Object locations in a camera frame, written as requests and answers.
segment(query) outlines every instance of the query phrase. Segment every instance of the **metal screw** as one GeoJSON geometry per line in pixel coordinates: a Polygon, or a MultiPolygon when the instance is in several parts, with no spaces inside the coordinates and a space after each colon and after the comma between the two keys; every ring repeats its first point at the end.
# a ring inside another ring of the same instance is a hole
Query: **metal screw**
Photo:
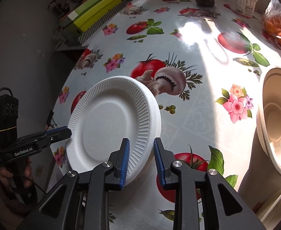
{"type": "Polygon", "coordinates": [[[112,162],[107,161],[107,162],[104,162],[102,165],[103,165],[103,167],[105,167],[105,168],[109,168],[109,167],[112,166],[113,164],[112,164],[112,162]]]}
{"type": "Polygon", "coordinates": [[[175,167],[181,167],[181,166],[182,166],[182,163],[181,163],[180,161],[174,161],[174,162],[172,163],[172,165],[175,166],[175,167]]]}
{"type": "Polygon", "coordinates": [[[67,175],[68,175],[69,177],[74,177],[76,174],[77,174],[77,172],[76,172],[75,170],[70,170],[70,171],[68,171],[68,173],[67,173],[67,175]]]}
{"type": "Polygon", "coordinates": [[[209,169],[208,170],[208,173],[210,174],[210,175],[217,175],[217,170],[215,170],[215,169],[209,169]]]}

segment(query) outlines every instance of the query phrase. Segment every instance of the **plastic bag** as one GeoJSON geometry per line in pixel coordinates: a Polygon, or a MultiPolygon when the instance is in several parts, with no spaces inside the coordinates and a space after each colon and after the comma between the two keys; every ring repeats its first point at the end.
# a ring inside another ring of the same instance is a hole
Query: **plastic bag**
{"type": "Polygon", "coordinates": [[[270,0],[264,14],[263,26],[265,32],[275,37],[281,45],[281,4],[278,0],[270,0]]]}

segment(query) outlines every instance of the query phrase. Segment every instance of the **sleeve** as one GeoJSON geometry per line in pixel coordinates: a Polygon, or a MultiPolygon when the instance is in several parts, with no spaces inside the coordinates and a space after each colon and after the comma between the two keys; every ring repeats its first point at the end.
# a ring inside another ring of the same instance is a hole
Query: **sleeve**
{"type": "Polygon", "coordinates": [[[26,216],[30,213],[32,209],[34,209],[37,206],[37,191],[35,188],[35,185],[33,184],[31,186],[31,199],[32,203],[25,205],[22,202],[19,202],[14,193],[8,192],[4,189],[1,181],[0,181],[0,197],[3,201],[3,203],[15,214],[19,214],[22,216],[26,216]]]}

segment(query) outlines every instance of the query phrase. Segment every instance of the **plastic tub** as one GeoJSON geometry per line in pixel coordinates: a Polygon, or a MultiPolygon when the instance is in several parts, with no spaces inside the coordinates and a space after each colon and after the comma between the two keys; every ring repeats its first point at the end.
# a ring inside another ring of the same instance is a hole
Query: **plastic tub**
{"type": "Polygon", "coordinates": [[[243,16],[252,18],[258,0],[229,0],[230,8],[243,16]]]}

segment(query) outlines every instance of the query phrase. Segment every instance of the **floral tablecloth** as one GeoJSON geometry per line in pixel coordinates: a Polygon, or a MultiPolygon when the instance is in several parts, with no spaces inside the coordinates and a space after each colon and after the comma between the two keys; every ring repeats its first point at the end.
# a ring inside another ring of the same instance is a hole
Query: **floral tablecloth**
{"type": "MultiPolygon", "coordinates": [[[[250,162],[261,72],[281,66],[281,48],[262,31],[260,14],[242,17],[227,0],[210,9],[195,0],[134,0],[89,43],[55,105],[59,126],[99,81],[133,77],[156,97],[164,147],[191,168],[217,169],[238,190],[250,162]]],[[[69,171],[66,143],[51,148],[69,171]]],[[[110,229],[172,229],[174,199],[157,185],[152,162],[123,192],[110,193],[110,229]]]]}

